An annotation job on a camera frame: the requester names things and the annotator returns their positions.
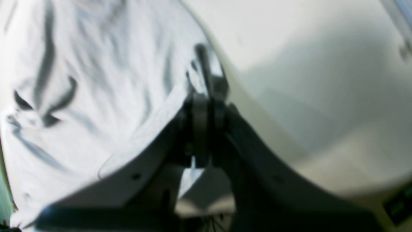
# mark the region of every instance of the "white curved surface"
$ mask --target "white curved surface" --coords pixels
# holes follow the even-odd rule
[[[379,1],[185,2],[232,101],[299,173],[341,195],[410,177],[412,69]]]

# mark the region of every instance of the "screw hole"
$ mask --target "screw hole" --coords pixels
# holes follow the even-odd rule
[[[132,180],[139,180],[141,177],[140,173],[136,173],[133,176],[131,176]]]
[[[282,177],[278,176],[278,175],[274,175],[272,177],[272,179],[278,184],[283,184],[285,182],[285,180]]]

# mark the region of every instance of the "white cloth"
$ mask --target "white cloth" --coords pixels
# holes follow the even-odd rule
[[[196,44],[208,48],[213,74],[222,71],[177,0],[17,2],[17,12],[30,8],[23,24],[9,25],[19,37],[1,54],[17,54],[13,68],[0,64],[16,80],[1,136],[25,197],[11,226],[25,228],[47,204],[138,155],[192,86],[204,91]]]

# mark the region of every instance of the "wrinkled fabric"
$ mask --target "wrinkled fabric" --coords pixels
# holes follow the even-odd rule
[[[3,67],[15,92],[1,135],[24,197],[11,226],[26,229],[47,204],[136,157],[192,88],[205,91],[196,44],[222,71],[177,0],[23,1],[30,15],[6,41],[17,55]]]

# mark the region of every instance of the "white fabric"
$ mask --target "white fabric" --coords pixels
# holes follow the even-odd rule
[[[204,91],[196,44],[208,47],[212,70],[222,72],[177,0],[17,2],[13,20],[23,23],[9,26],[20,33],[1,54],[13,67],[0,63],[15,80],[15,105],[1,136],[25,199],[11,226],[26,228],[45,205],[138,155],[192,86]],[[29,15],[18,14],[25,4]]]

